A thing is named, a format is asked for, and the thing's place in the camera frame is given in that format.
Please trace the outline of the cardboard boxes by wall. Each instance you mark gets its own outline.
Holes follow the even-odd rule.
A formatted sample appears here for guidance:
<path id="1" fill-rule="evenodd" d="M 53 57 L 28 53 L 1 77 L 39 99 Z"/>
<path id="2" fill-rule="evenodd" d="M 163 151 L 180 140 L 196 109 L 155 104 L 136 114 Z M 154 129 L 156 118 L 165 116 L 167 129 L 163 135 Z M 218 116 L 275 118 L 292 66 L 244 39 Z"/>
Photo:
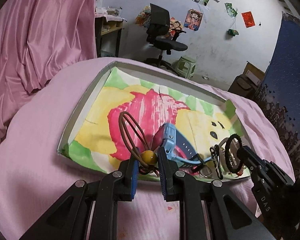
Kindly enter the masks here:
<path id="1" fill-rule="evenodd" d="M 243 73 L 235 77 L 228 92 L 252 100 L 264 76 L 263 71 L 248 61 Z"/>

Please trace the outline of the black claw hair clip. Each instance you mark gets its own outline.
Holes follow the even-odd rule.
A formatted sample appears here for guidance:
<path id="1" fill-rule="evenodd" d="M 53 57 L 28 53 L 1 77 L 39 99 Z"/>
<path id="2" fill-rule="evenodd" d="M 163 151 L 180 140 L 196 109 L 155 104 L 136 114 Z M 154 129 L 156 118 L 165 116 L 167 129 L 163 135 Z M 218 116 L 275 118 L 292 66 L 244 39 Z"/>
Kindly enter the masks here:
<path id="1" fill-rule="evenodd" d="M 221 163 L 220 163 L 220 152 L 219 152 L 219 146 L 215 145 L 210 148 L 210 153 L 211 153 L 211 159 L 214 162 L 217 177 L 220 180 L 223 180 L 223 174 L 221 171 Z"/>

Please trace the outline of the pink satin curtain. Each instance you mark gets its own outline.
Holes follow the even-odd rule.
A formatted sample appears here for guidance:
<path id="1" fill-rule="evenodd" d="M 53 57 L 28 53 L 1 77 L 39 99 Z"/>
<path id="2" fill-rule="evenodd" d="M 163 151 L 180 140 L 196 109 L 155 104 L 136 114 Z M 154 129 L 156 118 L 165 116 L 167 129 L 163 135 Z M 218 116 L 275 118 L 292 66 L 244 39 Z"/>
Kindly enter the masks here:
<path id="1" fill-rule="evenodd" d="M 63 68 L 96 57 L 95 0 L 8 0 L 0 9 L 0 143 Z"/>

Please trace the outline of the pink bed quilt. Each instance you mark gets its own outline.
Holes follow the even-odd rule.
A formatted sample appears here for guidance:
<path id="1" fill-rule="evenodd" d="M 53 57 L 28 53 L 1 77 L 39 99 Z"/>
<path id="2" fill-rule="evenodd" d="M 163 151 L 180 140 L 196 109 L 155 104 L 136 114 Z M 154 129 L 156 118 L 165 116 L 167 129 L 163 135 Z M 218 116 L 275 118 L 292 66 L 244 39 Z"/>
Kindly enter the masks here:
<path id="1" fill-rule="evenodd" d="M 24 232 L 77 180 L 96 181 L 99 174 L 67 165 L 57 144 L 77 102 L 97 74 L 113 59 L 81 61 L 60 70 L 50 83 L 21 107 L 0 144 L 0 232 L 19 239 Z M 210 85 L 134 62 L 135 70 L 185 92 L 202 89 L 231 100 L 256 153 L 293 176 L 289 156 L 276 129 L 258 105 Z M 179 206 L 167 203 L 159 183 L 141 181 L 132 202 L 119 203 L 120 239 L 178 239 Z"/>

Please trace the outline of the blue smart watch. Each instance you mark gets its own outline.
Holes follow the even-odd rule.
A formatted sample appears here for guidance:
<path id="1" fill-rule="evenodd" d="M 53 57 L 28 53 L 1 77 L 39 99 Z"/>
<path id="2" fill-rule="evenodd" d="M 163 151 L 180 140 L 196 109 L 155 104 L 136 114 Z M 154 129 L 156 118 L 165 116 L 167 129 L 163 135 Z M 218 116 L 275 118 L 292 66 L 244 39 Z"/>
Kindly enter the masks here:
<path id="1" fill-rule="evenodd" d="M 175 161 L 181 169 L 196 173 L 205 165 L 192 144 L 172 123 L 164 123 L 155 133 L 151 150 L 157 152 L 159 147 L 163 147 L 167 159 Z"/>

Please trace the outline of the green hanging ornament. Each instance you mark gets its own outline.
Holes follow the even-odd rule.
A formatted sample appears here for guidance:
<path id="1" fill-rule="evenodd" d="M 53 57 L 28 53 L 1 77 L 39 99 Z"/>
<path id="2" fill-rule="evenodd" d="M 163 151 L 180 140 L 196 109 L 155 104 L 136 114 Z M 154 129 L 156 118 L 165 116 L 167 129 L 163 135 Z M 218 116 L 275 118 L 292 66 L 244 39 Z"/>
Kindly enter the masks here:
<path id="1" fill-rule="evenodd" d="M 228 29 L 227 34 L 234 37 L 234 36 L 239 35 L 239 32 L 235 29 Z"/>

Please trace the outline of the cartoon glasses poster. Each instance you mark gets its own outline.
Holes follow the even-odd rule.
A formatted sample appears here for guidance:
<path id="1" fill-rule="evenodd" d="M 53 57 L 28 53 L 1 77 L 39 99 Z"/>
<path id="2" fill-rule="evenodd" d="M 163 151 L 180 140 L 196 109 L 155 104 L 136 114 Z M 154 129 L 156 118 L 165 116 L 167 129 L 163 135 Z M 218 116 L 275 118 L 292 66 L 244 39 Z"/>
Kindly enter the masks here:
<path id="1" fill-rule="evenodd" d="M 186 33 L 186 31 L 183 30 L 183 25 L 181 24 L 181 22 L 173 17 L 170 18 L 170 37 L 173 38 L 175 34 L 180 35 L 181 33 Z"/>

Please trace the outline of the blue starry fabric panel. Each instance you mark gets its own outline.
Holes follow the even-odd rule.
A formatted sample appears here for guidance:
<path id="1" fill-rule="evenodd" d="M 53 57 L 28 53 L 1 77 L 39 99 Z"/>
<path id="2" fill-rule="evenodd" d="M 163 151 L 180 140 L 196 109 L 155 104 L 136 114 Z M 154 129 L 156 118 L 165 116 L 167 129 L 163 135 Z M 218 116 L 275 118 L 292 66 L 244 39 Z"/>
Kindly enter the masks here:
<path id="1" fill-rule="evenodd" d="M 283 13 L 273 57 L 254 96 L 300 179 L 300 20 Z"/>

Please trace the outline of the green plastic stool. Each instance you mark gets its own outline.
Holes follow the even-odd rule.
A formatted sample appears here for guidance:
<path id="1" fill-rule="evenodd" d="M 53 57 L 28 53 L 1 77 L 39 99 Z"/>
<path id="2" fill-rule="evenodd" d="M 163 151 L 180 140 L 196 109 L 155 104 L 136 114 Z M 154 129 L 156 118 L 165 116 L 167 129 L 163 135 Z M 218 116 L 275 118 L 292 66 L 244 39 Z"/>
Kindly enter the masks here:
<path id="1" fill-rule="evenodd" d="M 181 77 L 190 79 L 194 75 L 196 68 L 196 60 L 188 56 L 181 56 L 174 64 L 174 71 Z"/>

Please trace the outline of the brown hair tie yellow bead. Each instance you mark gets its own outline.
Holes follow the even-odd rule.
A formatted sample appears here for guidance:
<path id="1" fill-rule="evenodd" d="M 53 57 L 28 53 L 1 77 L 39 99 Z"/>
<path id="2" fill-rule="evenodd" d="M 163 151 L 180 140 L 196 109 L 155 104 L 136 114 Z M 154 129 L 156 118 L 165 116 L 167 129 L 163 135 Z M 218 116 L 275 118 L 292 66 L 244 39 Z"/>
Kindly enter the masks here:
<path id="1" fill-rule="evenodd" d="M 157 155 L 151 150 L 141 126 L 127 111 L 119 114 L 119 129 L 126 149 L 140 163 L 139 173 L 158 177 Z"/>

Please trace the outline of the wooden desk shelf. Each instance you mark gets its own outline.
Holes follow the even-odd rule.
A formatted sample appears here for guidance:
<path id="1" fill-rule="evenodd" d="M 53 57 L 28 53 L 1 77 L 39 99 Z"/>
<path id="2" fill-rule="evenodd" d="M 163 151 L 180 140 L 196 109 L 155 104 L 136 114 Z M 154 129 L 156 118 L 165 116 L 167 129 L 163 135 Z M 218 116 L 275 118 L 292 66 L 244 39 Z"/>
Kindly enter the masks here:
<path id="1" fill-rule="evenodd" d="M 102 39 L 107 35 L 115 34 L 115 51 L 114 56 L 119 56 L 121 34 L 124 29 L 123 23 L 127 20 L 119 16 L 108 15 L 105 13 L 95 13 L 94 29 L 96 55 L 102 57 Z"/>

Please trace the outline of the red paper square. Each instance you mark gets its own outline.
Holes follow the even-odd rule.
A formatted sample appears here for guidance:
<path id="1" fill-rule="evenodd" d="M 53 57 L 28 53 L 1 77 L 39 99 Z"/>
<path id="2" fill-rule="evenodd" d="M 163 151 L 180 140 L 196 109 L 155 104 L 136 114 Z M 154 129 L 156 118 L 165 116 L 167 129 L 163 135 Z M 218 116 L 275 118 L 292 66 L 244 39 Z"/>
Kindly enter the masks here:
<path id="1" fill-rule="evenodd" d="M 241 15 L 242 15 L 242 18 L 243 18 L 246 28 L 255 26 L 255 21 L 254 21 L 252 12 L 250 12 L 250 11 L 242 12 Z"/>

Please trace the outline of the black office chair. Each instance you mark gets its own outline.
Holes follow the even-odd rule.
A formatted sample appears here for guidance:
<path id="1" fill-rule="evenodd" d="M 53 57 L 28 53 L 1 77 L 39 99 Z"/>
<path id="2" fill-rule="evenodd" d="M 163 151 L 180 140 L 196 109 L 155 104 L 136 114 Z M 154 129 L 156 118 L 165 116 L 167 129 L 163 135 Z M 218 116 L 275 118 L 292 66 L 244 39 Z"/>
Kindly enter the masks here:
<path id="1" fill-rule="evenodd" d="M 165 67 L 174 73 L 177 73 L 171 66 L 171 64 L 163 60 L 163 52 L 167 55 L 171 55 L 173 50 L 175 51 L 186 51 L 188 46 L 184 43 L 177 41 L 177 38 L 181 33 L 185 33 L 182 29 L 172 28 L 174 35 L 172 38 L 166 38 L 170 30 L 170 13 L 168 10 L 159 7 L 154 4 L 150 4 L 150 22 L 147 28 L 147 39 L 146 41 L 154 48 L 160 50 L 160 54 L 157 58 L 147 58 L 144 63 L 155 67 Z"/>

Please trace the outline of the anime character poster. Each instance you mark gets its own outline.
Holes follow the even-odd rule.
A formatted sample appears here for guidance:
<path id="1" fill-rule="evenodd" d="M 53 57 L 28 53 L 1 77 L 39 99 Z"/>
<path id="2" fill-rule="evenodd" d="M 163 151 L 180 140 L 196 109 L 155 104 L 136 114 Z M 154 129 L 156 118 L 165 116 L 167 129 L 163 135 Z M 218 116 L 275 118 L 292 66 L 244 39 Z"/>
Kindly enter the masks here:
<path id="1" fill-rule="evenodd" d="M 192 31 L 198 31 L 203 19 L 203 13 L 194 9 L 187 12 L 184 27 Z"/>

